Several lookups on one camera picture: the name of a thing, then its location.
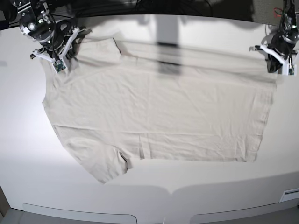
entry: beige t-shirt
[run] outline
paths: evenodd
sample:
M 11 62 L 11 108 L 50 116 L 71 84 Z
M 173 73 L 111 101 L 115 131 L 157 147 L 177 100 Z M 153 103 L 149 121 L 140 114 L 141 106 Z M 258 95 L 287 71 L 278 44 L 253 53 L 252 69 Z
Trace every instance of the beige t-shirt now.
M 59 74 L 42 61 L 43 104 L 99 182 L 129 158 L 255 160 L 276 88 L 265 61 L 113 39 L 80 44 L 77 59 Z

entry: t-shirt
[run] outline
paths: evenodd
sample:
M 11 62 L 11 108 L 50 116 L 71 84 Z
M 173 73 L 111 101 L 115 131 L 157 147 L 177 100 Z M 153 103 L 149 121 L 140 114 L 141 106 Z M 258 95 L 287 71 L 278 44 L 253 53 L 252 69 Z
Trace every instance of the t-shirt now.
M 106 39 L 79 45 L 43 102 L 63 147 L 99 182 L 127 160 L 254 161 L 276 75 L 265 61 Z

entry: white table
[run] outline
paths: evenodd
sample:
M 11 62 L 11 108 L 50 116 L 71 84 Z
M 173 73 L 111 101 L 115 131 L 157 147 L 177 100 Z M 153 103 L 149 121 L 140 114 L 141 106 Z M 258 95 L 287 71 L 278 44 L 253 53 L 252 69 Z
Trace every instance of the white table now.
M 127 15 L 93 18 L 94 38 L 169 42 L 243 56 L 265 25 L 215 18 Z M 45 77 L 30 60 L 38 43 L 18 28 L 0 32 L 0 185 L 12 208 L 131 214 L 139 223 L 189 223 L 196 214 L 277 203 L 299 188 L 299 77 L 280 77 L 254 163 L 133 161 L 134 169 L 99 184 L 62 148 L 43 110 Z

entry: table surface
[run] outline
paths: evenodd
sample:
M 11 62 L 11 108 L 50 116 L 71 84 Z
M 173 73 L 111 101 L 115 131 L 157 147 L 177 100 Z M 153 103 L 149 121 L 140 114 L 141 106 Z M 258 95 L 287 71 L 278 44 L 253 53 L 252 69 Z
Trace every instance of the table surface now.
M 166 42 L 242 56 L 266 25 L 176 15 L 85 19 L 91 38 Z M 254 163 L 133 161 L 134 168 L 98 183 L 64 150 L 42 106 L 45 76 L 30 60 L 39 44 L 18 28 L 0 32 L 0 185 L 12 208 L 50 208 L 131 214 L 139 223 L 188 223 L 196 214 L 277 203 L 299 188 L 299 77 L 279 77 L 269 121 Z

